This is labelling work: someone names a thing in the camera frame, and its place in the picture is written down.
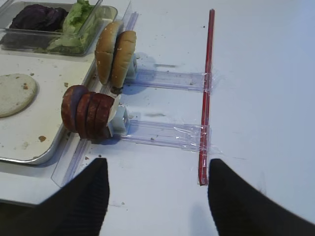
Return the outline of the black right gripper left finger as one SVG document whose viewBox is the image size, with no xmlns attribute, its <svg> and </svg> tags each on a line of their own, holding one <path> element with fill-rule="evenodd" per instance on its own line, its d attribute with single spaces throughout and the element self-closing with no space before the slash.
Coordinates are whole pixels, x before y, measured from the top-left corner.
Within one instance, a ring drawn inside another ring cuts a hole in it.
<svg viewBox="0 0 315 236">
<path fill-rule="evenodd" d="M 109 202 L 108 164 L 96 158 L 57 193 L 14 217 L 2 236 L 97 236 Z"/>
</svg>

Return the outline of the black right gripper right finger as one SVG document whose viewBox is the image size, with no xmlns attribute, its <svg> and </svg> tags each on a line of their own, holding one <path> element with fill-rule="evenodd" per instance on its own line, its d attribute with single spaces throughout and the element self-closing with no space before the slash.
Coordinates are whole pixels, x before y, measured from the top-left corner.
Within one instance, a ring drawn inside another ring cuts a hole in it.
<svg viewBox="0 0 315 236">
<path fill-rule="evenodd" d="M 208 200 L 220 236 L 313 236 L 314 224 L 271 201 L 221 159 L 212 159 Z"/>
</svg>

